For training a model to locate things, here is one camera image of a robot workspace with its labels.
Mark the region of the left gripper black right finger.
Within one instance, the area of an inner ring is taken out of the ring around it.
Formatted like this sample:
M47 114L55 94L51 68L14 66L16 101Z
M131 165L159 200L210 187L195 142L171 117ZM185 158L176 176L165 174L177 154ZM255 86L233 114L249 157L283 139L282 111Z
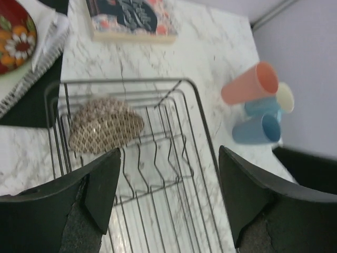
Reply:
M226 147L219 171L239 252L336 252L336 194L287 181Z

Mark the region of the grey wire dish rack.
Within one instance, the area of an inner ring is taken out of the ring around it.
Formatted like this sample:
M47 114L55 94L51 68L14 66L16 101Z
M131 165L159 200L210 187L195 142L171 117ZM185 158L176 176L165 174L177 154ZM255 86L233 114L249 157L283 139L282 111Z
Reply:
M201 100L188 80L55 81L44 93L53 177L93 154L69 145L75 112L98 96L125 101L144 129L121 147L121 168L101 252L225 252L208 179L214 152Z

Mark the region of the pink plastic cup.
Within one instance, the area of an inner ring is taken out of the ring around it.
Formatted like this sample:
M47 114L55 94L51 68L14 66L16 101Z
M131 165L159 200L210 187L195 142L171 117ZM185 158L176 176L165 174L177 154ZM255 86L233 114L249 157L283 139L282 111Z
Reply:
M276 70L267 62L259 62L224 85L221 96L229 105L274 96L279 87Z

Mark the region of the patterned ceramic bowl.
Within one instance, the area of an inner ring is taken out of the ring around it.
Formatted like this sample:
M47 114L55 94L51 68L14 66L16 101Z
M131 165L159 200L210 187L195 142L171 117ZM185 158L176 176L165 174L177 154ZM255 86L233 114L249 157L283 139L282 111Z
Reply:
M143 129L143 118L125 101L100 97L73 114L68 143L75 152L99 154L126 145Z

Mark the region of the light blue mug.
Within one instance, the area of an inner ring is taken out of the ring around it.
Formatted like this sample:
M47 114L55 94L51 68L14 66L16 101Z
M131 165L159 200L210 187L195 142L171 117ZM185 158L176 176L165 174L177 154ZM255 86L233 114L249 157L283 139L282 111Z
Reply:
M280 82L275 96L246 102L244 109L248 116L291 113L294 109L293 92L286 83Z

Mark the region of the blue-grey cup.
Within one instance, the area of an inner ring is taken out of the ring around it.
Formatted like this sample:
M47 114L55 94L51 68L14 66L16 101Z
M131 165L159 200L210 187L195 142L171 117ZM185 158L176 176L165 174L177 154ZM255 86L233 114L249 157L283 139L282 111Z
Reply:
M276 143L281 138L281 127L273 115L264 114L237 124L232 130L232 137L240 144Z

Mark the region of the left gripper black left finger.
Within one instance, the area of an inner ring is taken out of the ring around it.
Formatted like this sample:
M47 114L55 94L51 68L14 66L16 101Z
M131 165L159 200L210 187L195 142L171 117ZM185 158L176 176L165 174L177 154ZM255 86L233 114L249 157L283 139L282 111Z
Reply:
M1 252L99 252L107 233L121 152L15 196L1 196Z

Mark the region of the dark brown plate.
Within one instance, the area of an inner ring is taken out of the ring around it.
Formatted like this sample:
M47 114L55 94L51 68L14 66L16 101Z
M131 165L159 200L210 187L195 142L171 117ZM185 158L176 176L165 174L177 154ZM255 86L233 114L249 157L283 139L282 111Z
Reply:
M1 75L32 58L37 46L37 28L18 1L1 1Z

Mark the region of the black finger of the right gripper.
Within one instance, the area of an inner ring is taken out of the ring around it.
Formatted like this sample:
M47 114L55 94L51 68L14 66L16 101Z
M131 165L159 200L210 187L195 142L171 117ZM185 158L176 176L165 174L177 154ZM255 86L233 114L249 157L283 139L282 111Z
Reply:
M298 184L336 194L336 160L285 147L272 152Z

